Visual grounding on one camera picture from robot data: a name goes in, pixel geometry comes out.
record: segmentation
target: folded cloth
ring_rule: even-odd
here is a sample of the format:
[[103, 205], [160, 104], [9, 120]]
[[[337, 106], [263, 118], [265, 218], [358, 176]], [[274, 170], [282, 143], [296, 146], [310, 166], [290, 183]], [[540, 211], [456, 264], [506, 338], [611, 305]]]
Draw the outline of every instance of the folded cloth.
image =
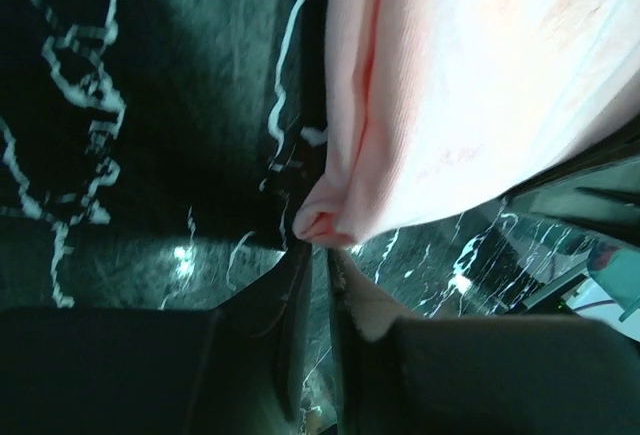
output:
[[640, 110], [640, 0], [329, 0], [326, 246], [463, 212]]

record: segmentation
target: towel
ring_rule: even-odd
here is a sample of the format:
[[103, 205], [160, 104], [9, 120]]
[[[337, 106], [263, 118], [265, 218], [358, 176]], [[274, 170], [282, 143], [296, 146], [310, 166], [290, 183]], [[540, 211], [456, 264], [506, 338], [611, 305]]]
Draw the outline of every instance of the towel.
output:
[[640, 0], [329, 0], [324, 175], [344, 247], [493, 199], [640, 110]]

